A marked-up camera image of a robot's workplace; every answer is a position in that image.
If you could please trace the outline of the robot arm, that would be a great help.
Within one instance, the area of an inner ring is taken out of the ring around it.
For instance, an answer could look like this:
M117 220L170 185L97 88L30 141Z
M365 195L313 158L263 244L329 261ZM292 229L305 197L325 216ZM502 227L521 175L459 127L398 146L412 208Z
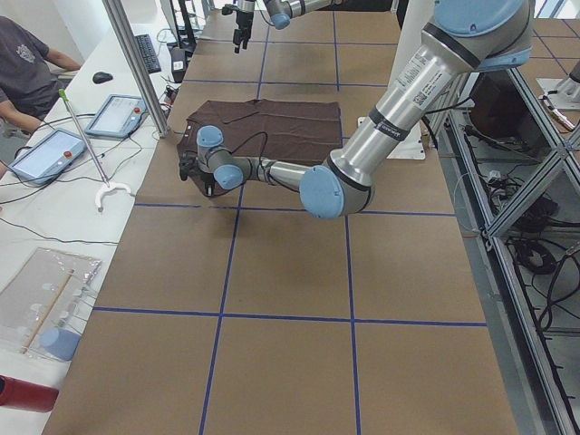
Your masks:
M331 0L294 0L294 1L264 1L264 7L268 17L259 10L265 23L276 30L285 29L292 19L326 7L341 5L343 1ZM246 50L252 36L252 28L255 16L256 1L241 0L233 4L226 4L221 8L222 15L236 15L236 28L234 29L232 43L234 53Z
M372 201L375 170L459 75L506 70L528 60L534 8L524 0L435 2L415 54L353 136L321 165L235 157L214 126L199 130L195 162L225 190L258 180L297 190L316 218L358 213Z

